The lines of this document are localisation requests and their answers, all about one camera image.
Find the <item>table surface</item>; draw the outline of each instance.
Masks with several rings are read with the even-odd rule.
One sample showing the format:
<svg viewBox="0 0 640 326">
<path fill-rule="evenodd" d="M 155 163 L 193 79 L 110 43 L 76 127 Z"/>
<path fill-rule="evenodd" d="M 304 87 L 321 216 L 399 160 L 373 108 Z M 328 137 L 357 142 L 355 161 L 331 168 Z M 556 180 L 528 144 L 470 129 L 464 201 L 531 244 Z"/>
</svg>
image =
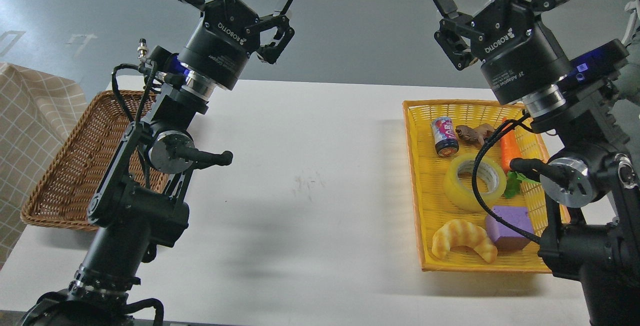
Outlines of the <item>table surface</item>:
<svg viewBox="0 0 640 326">
<path fill-rule="evenodd" d="M 189 228 L 139 267 L 129 300 L 160 299 L 167 320 L 232 325 L 587 325 L 575 281 L 421 271 L 402 112 L 420 99 L 494 96 L 256 80 L 217 89 L 189 131 L 233 164 L 194 173 Z M 606 199 L 584 211 L 594 223 L 613 216 Z M 0 271 L 0 309 L 66 288 L 90 240 L 28 226 Z"/>
</svg>

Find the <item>brown wicker basket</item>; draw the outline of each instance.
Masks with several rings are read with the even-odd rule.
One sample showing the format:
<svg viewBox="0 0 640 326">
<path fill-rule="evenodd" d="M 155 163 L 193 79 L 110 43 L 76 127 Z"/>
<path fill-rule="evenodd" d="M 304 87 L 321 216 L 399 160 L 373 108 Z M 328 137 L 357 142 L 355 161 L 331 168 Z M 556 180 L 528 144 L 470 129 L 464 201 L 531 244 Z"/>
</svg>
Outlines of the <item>brown wicker basket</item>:
<svg viewBox="0 0 640 326">
<path fill-rule="evenodd" d="M 138 109 L 142 91 L 121 91 L 132 112 Z M 151 109 L 153 95 L 144 105 Z M 86 108 L 53 162 L 22 207 L 21 219 L 29 225 L 94 231 L 87 222 L 87 206 L 94 196 L 129 120 L 114 92 L 104 91 Z M 144 173 L 134 153 L 130 173 L 144 184 Z M 161 192 L 169 176 L 151 169 L 151 189 Z"/>
</svg>

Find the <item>croissant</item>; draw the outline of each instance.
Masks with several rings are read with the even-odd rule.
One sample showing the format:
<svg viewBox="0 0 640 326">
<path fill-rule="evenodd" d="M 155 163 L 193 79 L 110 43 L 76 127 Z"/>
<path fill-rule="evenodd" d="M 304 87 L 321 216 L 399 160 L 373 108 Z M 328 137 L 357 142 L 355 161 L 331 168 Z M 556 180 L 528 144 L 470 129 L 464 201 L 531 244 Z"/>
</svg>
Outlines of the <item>croissant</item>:
<svg viewBox="0 0 640 326">
<path fill-rule="evenodd" d="M 498 249 L 487 236 L 487 231 L 459 218 L 446 222 L 435 232 L 431 252 L 442 260 L 456 246 L 470 247 L 487 263 L 493 263 L 498 257 Z"/>
</svg>

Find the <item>purple cube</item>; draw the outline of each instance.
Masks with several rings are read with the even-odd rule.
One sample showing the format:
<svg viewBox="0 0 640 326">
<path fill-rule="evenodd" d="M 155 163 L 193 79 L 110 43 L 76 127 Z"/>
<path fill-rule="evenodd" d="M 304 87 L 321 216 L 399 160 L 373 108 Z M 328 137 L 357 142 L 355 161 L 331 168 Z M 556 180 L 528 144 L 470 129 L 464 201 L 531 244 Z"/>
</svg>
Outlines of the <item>purple cube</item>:
<svg viewBox="0 0 640 326">
<path fill-rule="evenodd" d="M 511 225 L 533 233 L 533 226 L 529 219 L 529 211 L 526 207 L 496 205 L 493 206 L 491 210 Z M 487 235 L 489 235 L 493 244 L 500 251 L 522 250 L 530 242 L 530 240 L 496 221 L 496 219 L 489 215 L 485 217 L 484 223 L 486 224 Z"/>
</svg>

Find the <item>tape roll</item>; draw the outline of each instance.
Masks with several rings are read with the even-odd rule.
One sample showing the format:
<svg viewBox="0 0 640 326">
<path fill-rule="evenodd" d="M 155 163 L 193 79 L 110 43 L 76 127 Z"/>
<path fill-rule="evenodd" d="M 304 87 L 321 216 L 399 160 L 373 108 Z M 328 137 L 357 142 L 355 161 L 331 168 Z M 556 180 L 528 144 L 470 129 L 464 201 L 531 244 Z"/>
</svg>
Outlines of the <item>tape roll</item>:
<svg viewBox="0 0 640 326">
<path fill-rule="evenodd" d="M 471 174 L 474 169 L 476 155 L 465 153 L 451 161 L 444 176 L 442 187 L 446 197 L 462 210 L 469 212 L 483 212 L 482 206 L 476 200 L 471 187 L 466 187 L 460 180 L 460 174 Z M 478 178 L 482 179 L 487 186 L 487 192 L 480 192 L 484 203 L 491 207 L 505 193 L 507 179 L 502 168 L 489 157 L 483 157 L 478 167 Z"/>
</svg>

